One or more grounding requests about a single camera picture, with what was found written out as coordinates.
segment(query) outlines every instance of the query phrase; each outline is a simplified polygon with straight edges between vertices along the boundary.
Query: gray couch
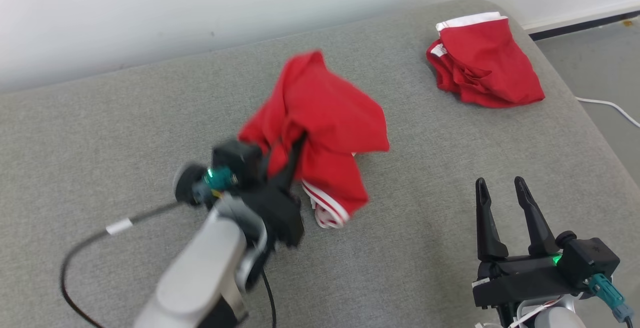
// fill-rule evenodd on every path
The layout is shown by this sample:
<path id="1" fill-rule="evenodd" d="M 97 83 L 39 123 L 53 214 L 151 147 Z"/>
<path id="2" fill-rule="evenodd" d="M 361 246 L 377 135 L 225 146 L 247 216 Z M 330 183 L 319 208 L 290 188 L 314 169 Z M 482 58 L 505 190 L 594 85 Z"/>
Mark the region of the gray couch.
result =
<path id="1" fill-rule="evenodd" d="M 544 101 L 485 109 L 436 88 L 425 59 L 435 24 L 486 11 L 503 10 L 459 0 L 0 95 L 0 326 L 87 326 L 58 291 L 66 251 L 96 229 L 171 200 L 176 168 L 208 162 L 211 146 L 233 136 L 269 95 L 286 59 L 314 48 L 382 105 L 391 151 L 357 157 L 370 204 L 345 228 L 319 228 L 304 200 L 300 248 L 280 250 L 266 269 L 279 326 L 496 321 L 471 294 L 474 182 L 486 178 L 500 237 L 511 253 L 525 253 L 517 175 L 555 234 L 597 236 L 619 255 L 615 283 L 640 310 L 640 190 L 518 24 L 510 21 Z M 80 253 L 69 271 L 71 296 L 105 326 L 131 326 L 205 216 L 174 210 Z M 246 302 L 245 326 L 270 326 L 262 284 Z M 581 301 L 578 312 L 587 326 L 617 324 L 597 299 Z"/>

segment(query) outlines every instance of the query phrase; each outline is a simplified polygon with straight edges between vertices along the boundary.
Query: teal connector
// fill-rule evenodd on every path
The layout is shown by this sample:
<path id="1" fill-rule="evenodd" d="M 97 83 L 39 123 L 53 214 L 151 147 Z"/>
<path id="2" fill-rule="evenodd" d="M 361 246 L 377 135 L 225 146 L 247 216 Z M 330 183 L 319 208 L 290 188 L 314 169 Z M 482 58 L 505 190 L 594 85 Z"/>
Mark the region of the teal connector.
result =
<path id="1" fill-rule="evenodd" d="M 231 169 L 226 166 L 217 169 L 207 169 L 203 179 L 208 187 L 215 191 L 226 191 L 233 186 L 236 181 L 236 177 L 231 173 Z"/>
<path id="2" fill-rule="evenodd" d="M 625 298 L 622 293 L 614 287 L 604 274 L 592 276 L 589 280 L 589 289 L 611 308 L 611 312 L 619 323 L 633 318 L 634 310 L 625 304 Z"/>

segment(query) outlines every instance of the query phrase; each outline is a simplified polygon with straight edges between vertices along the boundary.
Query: white label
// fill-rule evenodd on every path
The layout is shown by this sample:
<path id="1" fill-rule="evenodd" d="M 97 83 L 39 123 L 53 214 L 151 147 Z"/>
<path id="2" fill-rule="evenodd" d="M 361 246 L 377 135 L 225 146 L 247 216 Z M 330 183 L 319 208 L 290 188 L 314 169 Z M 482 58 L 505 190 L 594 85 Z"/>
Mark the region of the white label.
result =
<path id="1" fill-rule="evenodd" d="M 445 55 L 446 53 L 448 53 L 448 51 L 446 50 L 444 45 L 438 44 L 431 50 L 431 53 L 434 54 L 437 57 L 441 57 L 441 56 Z"/>
<path id="2" fill-rule="evenodd" d="M 476 280 L 475 282 L 471 283 L 471 287 L 477 287 L 480 284 L 484 284 L 486 282 L 489 281 L 489 278 L 484 278 L 484 279 L 480 279 L 480 280 Z"/>

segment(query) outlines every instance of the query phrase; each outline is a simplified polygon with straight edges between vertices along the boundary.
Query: folded red shorts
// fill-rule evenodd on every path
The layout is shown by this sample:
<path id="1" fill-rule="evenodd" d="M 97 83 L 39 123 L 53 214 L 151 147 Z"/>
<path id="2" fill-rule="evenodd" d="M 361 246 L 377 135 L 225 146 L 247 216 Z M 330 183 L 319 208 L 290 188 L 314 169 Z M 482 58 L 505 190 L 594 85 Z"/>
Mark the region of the folded red shorts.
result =
<path id="1" fill-rule="evenodd" d="M 427 50 L 438 88 L 465 103 L 491 108 L 545 98 L 531 62 L 514 41 L 506 16 L 482 13 L 436 25 L 439 39 Z"/>

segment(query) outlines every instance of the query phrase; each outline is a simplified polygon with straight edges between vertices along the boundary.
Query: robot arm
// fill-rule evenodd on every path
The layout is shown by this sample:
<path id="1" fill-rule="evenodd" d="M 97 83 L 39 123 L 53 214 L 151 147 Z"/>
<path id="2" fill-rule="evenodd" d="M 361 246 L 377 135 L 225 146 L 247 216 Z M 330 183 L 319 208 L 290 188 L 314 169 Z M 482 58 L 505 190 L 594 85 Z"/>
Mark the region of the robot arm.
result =
<path id="1" fill-rule="evenodd" d="M 259 231 L 247 247 L 242 228 Z M 218 200 L 199 232 L 164 272 L 135 328 L 233 327 L 247 315 L 241 297 L 258 257 L 267 250 L 266 226 L 239 198 Z"/>
<path id="2" fill-rule="evenodd" d="M 495 308 L 505 327 L 584 328 L 574 301 L 596 295 L 619 322 L 631 319 L 633 311 L 610 282 L 620 258 L 597 237 L 577 239 L 567 231 L 554 239 L 524 179 L 516 177 L 514 184 L 527 222 L 528 255 L 509 255 L 498 236 L 487 184 L 483 178 L 475 183 L 480 260 L 473 283 L 475 305 Z M 539 306 L 521 317 L 521 308 L 532 305 Z"/>
<path id="3" fill-rule="evenodd" d="M 213 211 L 162 274 L 135 328 L 195 328 L 210 315 L 233 327 L 247 314 L 235 282 L 247 240 L 235 221 Z"/>
<path id="4" fill-rule="evenodd" d="M 268 181 L 259 173 L 259 148 L 239 141 L 215 147 L 211 168 L 191 165 L 179 175 L 176 199 L 210 213 L 163 273 L 134 328 L 233 328 L 246 318 L 241 293 L 252 289 L 275 242 L 297 246 L 304 232 L 300 203 L 289 194 L 303 142 Z"/>

